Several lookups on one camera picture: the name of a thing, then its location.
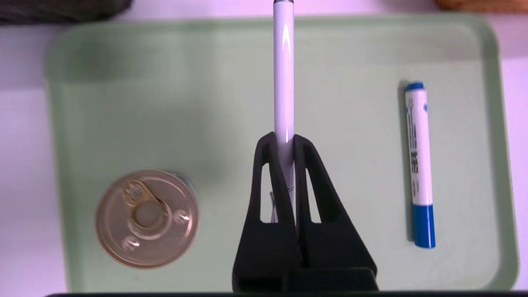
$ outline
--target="marker cap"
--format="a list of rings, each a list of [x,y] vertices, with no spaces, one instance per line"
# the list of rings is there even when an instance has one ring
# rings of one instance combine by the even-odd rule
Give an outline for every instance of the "marker cap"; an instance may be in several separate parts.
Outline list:
[[[434,248],[435,223],[432,205],[413,205],[414,244],[423,248]]]

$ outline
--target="can lid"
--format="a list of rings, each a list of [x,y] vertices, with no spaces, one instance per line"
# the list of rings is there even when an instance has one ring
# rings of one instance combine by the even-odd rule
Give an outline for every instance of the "can lid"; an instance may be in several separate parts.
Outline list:
[[[115,181],[99,202],[99,241],[123,265],[166,265],[183,255],[196,235],[199,217],[195,197],[191,183],[173,172],[127,174]]]
[[[425,88],[423,87],[423,82],[422,81],[414,81],[414,82],[410,83],[405,88],[406,92],[414,91],[414,90],[425,90]]]
[[[435,223],[432,205],[413,205],[414,244],[424,248],[434,248]]]

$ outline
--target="pen barrel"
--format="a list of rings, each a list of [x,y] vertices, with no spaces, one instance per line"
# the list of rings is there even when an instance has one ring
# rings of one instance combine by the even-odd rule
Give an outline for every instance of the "pen barrel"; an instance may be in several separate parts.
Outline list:
[[[426,90],[421,82],[407,86],[406,105],[414,243],[420,247],[433,248],[436,241],[432,209],[428,106]]]
[[[293,1],[275,1],[273,20],[275,135],[286,184],[288,188],[292,188],[293,137],[295,134]]]

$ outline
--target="white surface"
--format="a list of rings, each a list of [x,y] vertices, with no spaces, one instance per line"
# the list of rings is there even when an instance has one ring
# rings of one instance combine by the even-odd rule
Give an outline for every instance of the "white surface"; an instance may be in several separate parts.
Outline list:
[[[136,0],[120,20],[267,16],[271,0]],[[299,0],[296,14],[432,12],[431,0]],[[521,269],[528,289],[528,16],[490,16],[502,53]],[[61,28],[0,27],[0,296],[65,291],[43,57]]]
[[[411,168],[411,184],[413,188],[412,204],[420,206],[432,205],[429,119],[427,110],[424,110],[425,106],[427,106],[427,93],[423,89],[412,90],[407,91],[405,97],[408,115],[407,137],[409,138],[409,165]]]
[[[294,146],[295,134],[295,28],[294,4],[281,1],[273,4],[273,43],[274,43],[274,125],[280,166],[288,189],[294,184]],[[293,203],[293,192],[290,192]]]

